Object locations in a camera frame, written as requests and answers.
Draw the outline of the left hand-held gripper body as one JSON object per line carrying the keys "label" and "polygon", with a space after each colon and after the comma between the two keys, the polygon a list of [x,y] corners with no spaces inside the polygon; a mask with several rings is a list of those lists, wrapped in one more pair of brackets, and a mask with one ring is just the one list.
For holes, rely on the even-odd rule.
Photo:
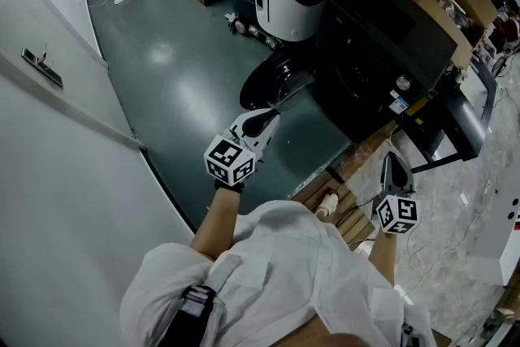
{"label": "left hand-held gripper body", "polygon": [[216,135],[203,154],[206,172],[215,187],[242,192],[245,181],[256,170],[257,155],[246,145]]}

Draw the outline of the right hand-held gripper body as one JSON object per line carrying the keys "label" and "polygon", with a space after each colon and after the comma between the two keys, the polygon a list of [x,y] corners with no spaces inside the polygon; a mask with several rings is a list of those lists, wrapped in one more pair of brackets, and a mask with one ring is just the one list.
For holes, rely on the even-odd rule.
{"label": "right hand-held gripper body", "polygon": [[382,187],[376,198],[375,214],[383,232],[405,235],[418,225],[419,202],[411,198],[413,193],[413,185]]}

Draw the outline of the person's left forearm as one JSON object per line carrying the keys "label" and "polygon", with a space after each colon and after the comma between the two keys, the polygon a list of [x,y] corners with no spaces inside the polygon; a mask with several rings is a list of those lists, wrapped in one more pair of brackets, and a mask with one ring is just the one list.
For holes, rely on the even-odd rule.
{"label": "person's left forearm", "polygon": [[233,236],[241,195],[229,189],[218,189],[190,247],[215,261],[233,244]]}

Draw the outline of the person's right forearm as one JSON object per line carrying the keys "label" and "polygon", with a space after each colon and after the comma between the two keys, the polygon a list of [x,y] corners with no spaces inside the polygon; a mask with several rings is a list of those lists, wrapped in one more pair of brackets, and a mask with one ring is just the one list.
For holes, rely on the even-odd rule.
{"label": "person's right forearm", "polygon": [[372,246],[369,262],[390,283],[395,284],[397,236],[379,230]]}

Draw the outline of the black machine cabinet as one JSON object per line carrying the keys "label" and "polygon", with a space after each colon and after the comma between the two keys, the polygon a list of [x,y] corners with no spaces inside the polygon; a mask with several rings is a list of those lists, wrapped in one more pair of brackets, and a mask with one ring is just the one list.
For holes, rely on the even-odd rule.
{"label": "black machine cabinet", "polygon": [[413,0],[327,0],[316,47],[314,99],[359,143],[435,87],[457,44]]}

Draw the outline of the white door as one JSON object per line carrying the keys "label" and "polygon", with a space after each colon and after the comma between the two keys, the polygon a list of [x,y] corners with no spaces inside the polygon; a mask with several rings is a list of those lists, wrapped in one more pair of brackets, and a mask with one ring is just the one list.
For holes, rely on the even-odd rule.
{"label": "white door", "polygon": [[[21,58],[25,47],[63,79],[60,89]],[[111,83],[108,66],[50,0],[0,0],[0,115],[15,99],[33,99],[116,141],[138,147]]]}

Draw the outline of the wooden slat board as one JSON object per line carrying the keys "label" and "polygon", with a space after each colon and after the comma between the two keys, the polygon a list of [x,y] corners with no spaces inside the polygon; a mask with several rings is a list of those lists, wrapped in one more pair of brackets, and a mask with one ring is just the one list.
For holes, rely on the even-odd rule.
{"label": "wooden slat board", "polygon": [[362,209],[370,202],[360,202],[349,189],[347,181],[362,167],[370,156],[387,140],[398,126],[391,122],[372,134],[359,145],[351,145],[334,162],[325,166],[291,199],[302,203],[308,210],[315,212],[319,203],[330,192],[339,196],[336,212],[328,220],[340,232],[344,241],[355,247],[361,244],[375,230]]}

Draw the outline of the person's white slipper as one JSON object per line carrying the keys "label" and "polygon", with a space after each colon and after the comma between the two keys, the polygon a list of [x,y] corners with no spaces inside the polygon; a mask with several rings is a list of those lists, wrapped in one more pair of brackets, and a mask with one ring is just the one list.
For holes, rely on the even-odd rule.
{"label": "person's white slipper", "polygon": [[327,220],[331,215],[333,215],[336,212],[338,203],[338,194],[336,192],[328,193],[319,203],[318,208],[315,211],[316,217],[320,221]]}

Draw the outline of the black metal stand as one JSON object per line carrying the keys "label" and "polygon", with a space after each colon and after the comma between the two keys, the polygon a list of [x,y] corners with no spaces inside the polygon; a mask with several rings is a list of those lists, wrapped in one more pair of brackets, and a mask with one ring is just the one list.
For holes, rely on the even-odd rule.
{"label": "black metal stand", "polygon": [[426,162],[411,172],[428,171],[456,161],[479,156],[495,103],[497,83],[486,64],[472,56],[467,78],[443,76],[436,95],[412,115],[406,115],[401,129]]}

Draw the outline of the person's white shirt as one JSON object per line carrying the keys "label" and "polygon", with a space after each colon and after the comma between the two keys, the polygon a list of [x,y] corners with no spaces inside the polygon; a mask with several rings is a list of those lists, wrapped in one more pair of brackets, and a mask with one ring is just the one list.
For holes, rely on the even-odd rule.
{"label": "person's white shirt", "polygon": [[314,317],[369,347],[436,347],[428,311],[403,301],[333,225],[297,202],[240,216],[232,248],[214,262],[174,243],[147,253],[120,308],[129,347],[158,347],[184,291],[198,285],[217,303],[204,347],[269,347]]}

